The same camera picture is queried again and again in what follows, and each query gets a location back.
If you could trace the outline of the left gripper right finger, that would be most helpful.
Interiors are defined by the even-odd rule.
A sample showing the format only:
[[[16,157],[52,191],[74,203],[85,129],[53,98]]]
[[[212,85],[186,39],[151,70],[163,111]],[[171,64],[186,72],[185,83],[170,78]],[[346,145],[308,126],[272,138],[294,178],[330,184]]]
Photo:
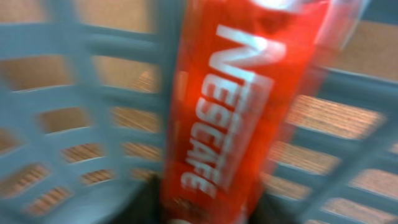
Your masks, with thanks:
[[[263,194],[259,199],[253,213],[248,218],[248,223],[299,224],[298,220],[269,194]]]

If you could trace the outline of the grey plastic mesh basket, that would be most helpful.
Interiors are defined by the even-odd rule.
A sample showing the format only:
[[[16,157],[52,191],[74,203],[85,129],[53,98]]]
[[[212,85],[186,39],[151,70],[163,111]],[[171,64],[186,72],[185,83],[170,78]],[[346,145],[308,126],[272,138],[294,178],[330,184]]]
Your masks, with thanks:
[[[2,223],[108,223],[153,175],[161,202],[188,2],[1,2]],[[261,172],[299,223],[397,222],[397,82],[371,76],[397,2],[366,2]]]

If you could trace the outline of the red Nescafe stick sachet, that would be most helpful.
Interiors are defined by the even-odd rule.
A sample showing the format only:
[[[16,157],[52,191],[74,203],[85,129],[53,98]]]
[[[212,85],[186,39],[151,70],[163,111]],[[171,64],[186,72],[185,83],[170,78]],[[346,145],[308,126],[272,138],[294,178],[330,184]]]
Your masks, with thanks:
[[[164,223],[245,223],[268,156],[316,93],[366,1],[206,0],[185,11],[161,203]]]

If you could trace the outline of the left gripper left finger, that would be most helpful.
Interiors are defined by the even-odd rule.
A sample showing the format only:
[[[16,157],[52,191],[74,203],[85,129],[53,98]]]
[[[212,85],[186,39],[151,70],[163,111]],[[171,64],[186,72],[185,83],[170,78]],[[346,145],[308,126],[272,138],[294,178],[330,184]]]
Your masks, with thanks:
[[[161,224],[160,177],[153,175],[108,224]]]

